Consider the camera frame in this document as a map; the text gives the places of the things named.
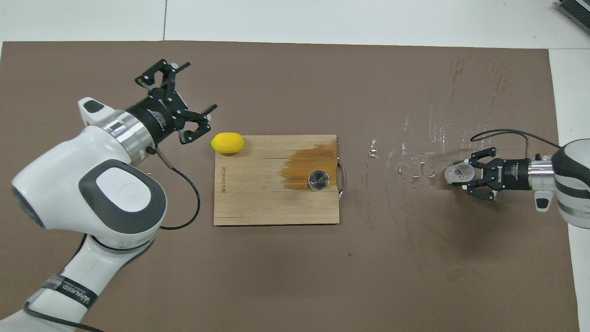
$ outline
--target white floor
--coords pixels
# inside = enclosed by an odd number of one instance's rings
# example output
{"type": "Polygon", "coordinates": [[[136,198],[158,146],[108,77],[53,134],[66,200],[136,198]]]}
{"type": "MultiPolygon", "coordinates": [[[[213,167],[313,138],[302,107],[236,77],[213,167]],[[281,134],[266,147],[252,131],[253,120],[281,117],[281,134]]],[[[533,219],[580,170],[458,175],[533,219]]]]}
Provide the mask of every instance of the white floor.
{"type": "MultiPolygon", "coordinates": [[[[218,40],[547,48],[559,142],[565,144],[590,137],[590,35],[559,13],[556,3],[0,0],[0,41],[218,40]]],[[[570,226],[569,235],[580,328],[590,331],[590,230],[570,226]]]]}

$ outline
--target wooden cutting board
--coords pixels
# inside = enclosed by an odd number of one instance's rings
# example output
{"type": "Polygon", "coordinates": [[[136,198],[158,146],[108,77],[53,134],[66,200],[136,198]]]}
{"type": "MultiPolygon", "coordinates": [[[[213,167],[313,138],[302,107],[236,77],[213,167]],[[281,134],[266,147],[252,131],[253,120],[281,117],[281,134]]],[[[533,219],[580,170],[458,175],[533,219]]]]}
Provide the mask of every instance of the wooden cutting board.
{"type": "Polygon", "coordinates": [[[215,157],[217,226],[337,224],[336,135],[244,136],[244,148],[215,157]],[[323,170],[328,186],[311,191],[323,170]]]}

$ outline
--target small metal cup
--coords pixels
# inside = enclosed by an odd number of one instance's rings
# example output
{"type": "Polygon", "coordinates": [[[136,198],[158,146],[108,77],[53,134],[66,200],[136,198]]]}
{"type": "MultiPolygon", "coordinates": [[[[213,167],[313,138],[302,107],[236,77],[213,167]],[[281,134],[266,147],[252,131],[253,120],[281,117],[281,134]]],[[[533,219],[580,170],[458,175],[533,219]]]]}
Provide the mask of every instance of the small metal cup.
{"type": "Polygon", "coordinates": [[[311,191],[324,190],[327,188],[328,184],[330,184],[330,177],[322,170],[313,171],[311,174],[309,174],[307,184],[309,185],[309,189],[311,189],[311,191]]]}

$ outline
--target brown surface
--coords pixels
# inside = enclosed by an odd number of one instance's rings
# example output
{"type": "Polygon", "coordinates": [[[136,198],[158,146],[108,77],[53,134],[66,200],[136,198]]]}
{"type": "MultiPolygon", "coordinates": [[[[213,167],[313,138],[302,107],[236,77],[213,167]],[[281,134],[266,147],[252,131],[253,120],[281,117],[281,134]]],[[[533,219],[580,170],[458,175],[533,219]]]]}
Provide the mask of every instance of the brown surface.
{"type": "MultiPolygon", "coordinates": [[[[203,209],[119,272],[86,323],[109,331],[577,330],[567,227],[555,206],[535,212],[526,191],[490,204],[441,176],[490,145],[469,143],[484,129],[557,140],[546,50],[93,42],[5,43],[2,52],[1,317],[58,272],[81,238],[30,222],[10,180],[80,132],[79,98],[128,107],[145,95],[133,79],[163,57],[193,63],[177,79],[191,109],[219,104],[212,133],[161,145],[200,188],[203,209]],[[337,134],[347,171],[340,224],[213,226],[208,141],[224,131],[337,134]]],[[[493,143],[503,157],[523,154],[518,136],[493,143]]],[[[553,149],[532,142],[531,151],[553,149]]],[[[157,158],[142,169],[168,194],[166,224],[192,215],[182,179],[157,158]]]]}
{"type": "Polygon", "coordinates": [[[214,224],[248,226],[340,222],[336,135],[249,135],[236,154],[215,154],[214,224]],[[328,174],[311,191],[309,175],[328,174]]]}

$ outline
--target water spill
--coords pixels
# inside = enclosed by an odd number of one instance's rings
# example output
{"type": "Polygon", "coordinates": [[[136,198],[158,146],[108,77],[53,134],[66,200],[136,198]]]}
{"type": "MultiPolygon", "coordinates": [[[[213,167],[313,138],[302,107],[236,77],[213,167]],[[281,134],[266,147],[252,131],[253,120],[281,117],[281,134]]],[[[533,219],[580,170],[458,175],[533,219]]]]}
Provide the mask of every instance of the water spill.
{"type": "Polygon", "coordinates": [[[435,179],[434,177],[436,176],[436,173],[433,171],[432,174],[426,176],[428,178],[428,181],[430,182],[430,187],[433,188],[434,185],[437,183],[437,179],[435,179]]]}
{"type": "Polygon", "coordinates": [[[441,145],[442,145],[442,154],[444,154],[444,151],[447,147],[447,131],[445,130],[445,128],[442,128],[442,141],[441,141],[441,145]]]}
{"type": "Polygon", "coordinates": [[[389,166],[391,166],[391,157],[394,156],[393,152],[390,152],[389,155],[387,156],[387,162],[385,163],[385,170],[387,171],[387,169],[389,168],[389,166]]]}
{"type": "Polygon", "coordinates": [[[375,143],[377,142],[376,139],[373,139],[373,142],[371,142],[371,149],[369,150],[369,157],[373,158],[373,159],[377,159],[377,155],[375,154],[377,152],[377,149],[375,149],[375,143]]]}
{"type": "Polygon", "coordinates": [[[406,123],[404,124],[404,131],[408,130],[409,115],[406,115],[406,123]]]}
{"type": "Polygon", "coordinates": [[[432,121],[432,112],[434,109],[432,108],[432,100],[430,100],[430,111],[428,112],[428,137],[432,139],[432,142],[437,141],[437,133],[436,129],[434,129],[434,123],[432,121]]]}
{"type": "Polygon", "coordinates": [[[407,177],[407,176],[404,175],[404,171],[403,171],[404,168],[405,168],[405,166],[403,166],[403,165],[398,168],[398,174],[401,175],[402,178],[406,178],[407,177]]]}
{"type": "Polygon", "coordinates": [[[420,174],[418,175],[412,175],[413,178],[419,178],[422,175],[424,175],[424,166],[426,165],[426,163],[424,161],[420,162],[420,174]]]}

